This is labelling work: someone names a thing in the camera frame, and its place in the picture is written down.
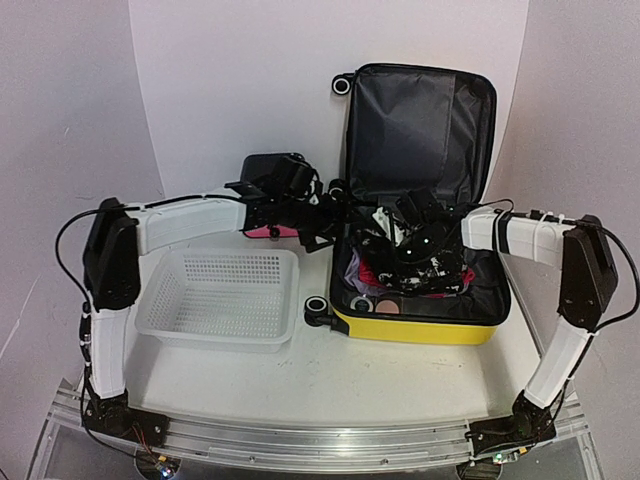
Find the black white patterned garment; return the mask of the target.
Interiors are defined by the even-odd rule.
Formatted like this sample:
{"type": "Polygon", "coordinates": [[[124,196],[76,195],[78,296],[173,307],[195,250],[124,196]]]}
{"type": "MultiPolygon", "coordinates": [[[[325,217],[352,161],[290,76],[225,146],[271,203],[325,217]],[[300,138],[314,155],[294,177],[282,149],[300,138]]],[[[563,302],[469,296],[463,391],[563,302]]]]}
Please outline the black white patterned garment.
{"type": "Polygon", "coordinates": [[[401,263],[395,259],[395,248],[378,227],[357,228],[351,236],[352,251],[361,258],[382,281],[402,290],[445,285],[453,281],[453,275],[470,267],[460,245],[460,256],[452,261],[427,260],[423,263],[401,263]]]}

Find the red t-shirt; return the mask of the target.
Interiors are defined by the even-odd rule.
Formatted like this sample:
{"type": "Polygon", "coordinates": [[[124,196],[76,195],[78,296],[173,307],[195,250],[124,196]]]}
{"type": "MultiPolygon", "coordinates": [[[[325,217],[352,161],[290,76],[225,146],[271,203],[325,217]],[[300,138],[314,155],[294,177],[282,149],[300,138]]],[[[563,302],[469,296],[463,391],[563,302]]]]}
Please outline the red t-shirt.
{"type": "Polygon", "coordinates": [[[364,261],[360,264],[360,280],[366,285],[366,291],[362,294],[381,296],[383,294],[398,293],[407,296],[422,296],[427,298],[455,297],[465,293],[475,280],[476,274],[471,267],[464,268],[459,274],[453,275],[453,281],[445,285],[437,285],[434,282],[431,287],[419,287],[417,289],[402,290],[392,286],[388,281],[382,282],[364,261]]]}

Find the yellow Pikachu hard-shell suitcase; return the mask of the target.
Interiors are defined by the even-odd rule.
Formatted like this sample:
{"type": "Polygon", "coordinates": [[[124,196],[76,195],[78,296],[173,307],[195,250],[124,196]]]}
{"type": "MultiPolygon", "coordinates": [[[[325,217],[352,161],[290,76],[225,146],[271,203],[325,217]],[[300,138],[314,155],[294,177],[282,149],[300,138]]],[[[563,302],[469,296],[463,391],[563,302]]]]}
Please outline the yellow Pikachu hard-shell suitcase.
{"type": "Polygon", "coordinates": [[[330,184],[343,204],[332,251],[329,291],[304,305],[305,322],[352,338],[478,345],[506,320],[511,294],[495,251],[462,241],[462,221],[481,203],[493,150],[497,95],[485,77],[436,67],[367,64],[333,79],[349,98],[344,174],[330,184]],[[352,232],[374,228],[371,214],[387,196],[429,189],[458,224],[465,259],[476,274],[455,297],[362,294],[344,282],[352,232]],[[368,313],[350,309],[356,296],[374,302],[368,313]],[[399,315],[375,312],[383,298],[401,303],[399,315]]]}

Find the purple garment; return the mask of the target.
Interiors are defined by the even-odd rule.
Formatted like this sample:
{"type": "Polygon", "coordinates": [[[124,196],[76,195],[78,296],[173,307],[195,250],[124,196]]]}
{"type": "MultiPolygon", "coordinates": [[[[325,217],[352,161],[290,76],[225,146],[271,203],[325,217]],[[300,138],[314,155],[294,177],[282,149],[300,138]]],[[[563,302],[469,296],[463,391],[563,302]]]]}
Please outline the purple garment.
{"type": "Polygon", "coordinates": [[[344,282],[357,292],[363,293],[366,291],[366,285],[360,280],[360,264],[360,255],[356,250],[353,250],[344,273],[344,282]]]}

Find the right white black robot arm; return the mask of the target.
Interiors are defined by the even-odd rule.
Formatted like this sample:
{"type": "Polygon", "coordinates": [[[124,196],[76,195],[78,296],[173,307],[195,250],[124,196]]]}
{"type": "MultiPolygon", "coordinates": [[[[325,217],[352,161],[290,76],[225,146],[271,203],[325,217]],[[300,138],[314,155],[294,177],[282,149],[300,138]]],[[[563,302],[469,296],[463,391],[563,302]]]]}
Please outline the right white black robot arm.
{"type": "Polygon", "coordinates": [[[624,244],[593,215],[574,219],[489,205],[436,211],[391,242],[399,250],[399,261],[410,269],[443,267],[453,275],[458,269],[445,254],[467,249],[557,270],[557,319],[548,324],[552,335],[535,371],[511,414],[476,421],[467,433],[477,458],[501,457],[552,439],[567,388],[593,339],[608,325],[602,316],[619,281],[611,248],[626,255],[624,244]]]}

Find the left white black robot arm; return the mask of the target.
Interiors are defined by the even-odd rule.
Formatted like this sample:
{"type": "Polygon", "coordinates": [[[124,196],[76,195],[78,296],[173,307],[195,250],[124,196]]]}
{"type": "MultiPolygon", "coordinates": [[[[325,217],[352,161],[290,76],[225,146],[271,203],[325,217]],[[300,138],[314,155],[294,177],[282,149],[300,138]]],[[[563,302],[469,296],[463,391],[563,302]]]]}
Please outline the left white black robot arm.
{"type": "Polygon", "coordinates": [[[333,243],[342,210],[327,195],[272,200],[216,192],[147,204],[109,198],[91,216],[82,256],[82,423],[93,433],[160,447],[168,417],[129,400],[135,336],[190,353],[273,354],[294,332],[297,256],[204,239],[282,226],[314,252],[333,243]]]}

